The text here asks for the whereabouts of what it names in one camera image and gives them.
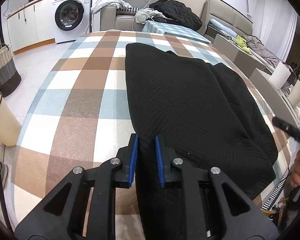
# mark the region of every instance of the blue pillow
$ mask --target blue pillow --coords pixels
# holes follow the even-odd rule
[[[215,19],[210,19],[210,22],[217,28],[219,28],[220,30],[223,30],[224,32],[228,33],[229,35],[231,35],[232,37],[236,37],[237,34],[234,32],[234,30],[231,30],[230,28],[224,26],[223,24],[221,24],[220,22],[218,22]]]

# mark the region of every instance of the green cloth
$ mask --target green cloth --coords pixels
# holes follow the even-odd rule
[[[237,45],[239,45],[243,49],[244,52],[251,54],[250,50],[247,47],[247,41],[244,38],[237,35],[235,38],[235,43]]]

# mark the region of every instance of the black cloth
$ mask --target black cloth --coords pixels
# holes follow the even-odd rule
[[[168,23],[168,24],[174,24],[174,25],[181,25],[181,23],[177,20],[168,19],[168,18],[164,18],[164,17],[161,17],[161,16],[152,16],[151,18],[148,19],[148,21],[154,21],[154,22],[159,22],[159,23]]]
[[[274,139],[236,72],[140,43],[126,46],[125,71],[139,135],[136,188],[147,240],[173,239],[178,227],[177,192],[159,184],[157,134],[195,167],[220,167],[251,199],[273,181]]]
[[[175,0],[158,0],[150,4],[149,8],[162,12],[165,17],[177,20],[180,25],[194,31],[199,30],[202,26],[202,21],[199,17],[192,12],[191,8],[186,7],[184,3]]]

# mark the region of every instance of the gray blanket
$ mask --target gray blanket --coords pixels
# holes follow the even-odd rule
[[[252,35],[243,35],[242,38],[244,38],[247,41],[248,47],[251,48],[255,53],[260,55],[266,62],[268,62],[274,68],[277,67],[280,59],[271,51],[269,51],[262,44],[261,40],[259,40],[256,36]]]

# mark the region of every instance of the human hand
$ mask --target human hand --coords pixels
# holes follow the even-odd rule
[[[294,160],[294,167],[290,177],[290,186],[292,188],[300,186],[300,151],[298,151],[297,157]]]

